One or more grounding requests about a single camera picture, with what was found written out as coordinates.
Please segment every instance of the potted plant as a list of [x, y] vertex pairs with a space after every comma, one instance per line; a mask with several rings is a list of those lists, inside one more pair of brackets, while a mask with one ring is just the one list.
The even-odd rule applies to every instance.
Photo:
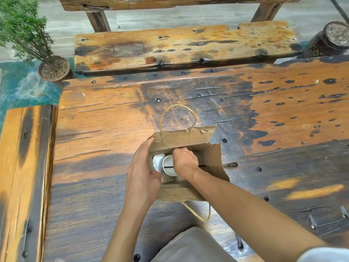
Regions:
[[37, 0], [0, 0], [0, 46], [10, 45], [15, 57], [33, 65], [40, 60], [39, 76], [58, 86], [74, 78], [68, 60], [56, 56], [46, 31], [46, 18], [38, 16]]

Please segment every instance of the paper bag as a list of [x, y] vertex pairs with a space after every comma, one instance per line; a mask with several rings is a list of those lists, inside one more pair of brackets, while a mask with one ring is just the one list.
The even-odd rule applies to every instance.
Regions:
[[[192, 126], [187, 130], [155, 132], [155, 141], [149, 149], [147, 158], [149, 169], [155, 170], [153, 165], [153, 157], [155, 155], [170, 155], [174, 148], [186, 146], [198, 157], [199, 165], [205, 165], [201, 167], [205, 172], [229, 182], [229, 177], [222, 165], [220, 144], [208, 142], [215, 129], [216, 126]], [[161, 187], [157, 198], [165, 202], [205, 200], [189, 182], [183, 180], [180, 176], [169, 176], [163, 170], [161, 172]]]

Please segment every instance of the soil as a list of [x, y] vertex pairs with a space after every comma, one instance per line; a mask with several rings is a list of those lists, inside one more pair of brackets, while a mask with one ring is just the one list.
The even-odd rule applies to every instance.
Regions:
[[349, 26], [345, 23], [332, 22], [326, 28], [326, 35], [338, 46], [349, 46]]
[[48, 80], [57, 80], [67, 72], [69, 65], [65, 59], [54, 58], [53, 63], [57, 67], [57, 70], [46, 63], [43, 64], [40, 72], [43, 78]]

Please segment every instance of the forearm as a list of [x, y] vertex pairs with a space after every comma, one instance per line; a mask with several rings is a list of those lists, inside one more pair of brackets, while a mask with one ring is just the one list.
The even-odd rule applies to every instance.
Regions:
[[130, 262], [133, 260], [137, 237], [146, 211], [122, 211], [102, 262]]
[[264, 200], [197, 168], [189, 182], [262, 258], [294, 262], [326, 243]]

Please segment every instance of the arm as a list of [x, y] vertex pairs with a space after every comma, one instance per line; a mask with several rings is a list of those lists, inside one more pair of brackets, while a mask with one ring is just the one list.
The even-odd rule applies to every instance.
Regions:
[[149, 171], [148, 150], [154, 137], [137, 149], [126, 175], [124, 208], [116, 223], [102, 262], [130, 262], [147, 211], [154, 203], [161, 185], [161, 175]]
[[179, 176], [189, 181], [223, 220], [266, 262], [295, 262], [312, 247], [326, 246], [287, 215], [264, 200], [198, 167], [187, 148], [173, 151]]

